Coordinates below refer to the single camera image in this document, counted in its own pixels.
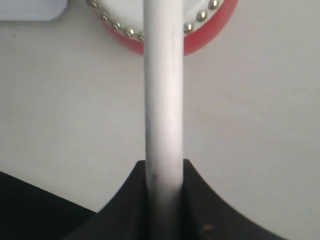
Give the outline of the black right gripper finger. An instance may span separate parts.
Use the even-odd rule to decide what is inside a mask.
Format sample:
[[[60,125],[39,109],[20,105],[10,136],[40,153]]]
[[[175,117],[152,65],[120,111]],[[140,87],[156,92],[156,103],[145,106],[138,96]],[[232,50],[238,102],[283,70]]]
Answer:
[[[183,161],[183,240],[282,240],[225,202],[201,177],[193,164]]]

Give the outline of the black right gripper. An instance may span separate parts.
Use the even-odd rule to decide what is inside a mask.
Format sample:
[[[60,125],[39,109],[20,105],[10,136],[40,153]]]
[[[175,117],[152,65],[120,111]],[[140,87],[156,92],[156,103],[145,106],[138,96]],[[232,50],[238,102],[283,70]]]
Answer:
[[[98,213],[4,172],[0,174],[2,240],[148,240],[146,162]]]

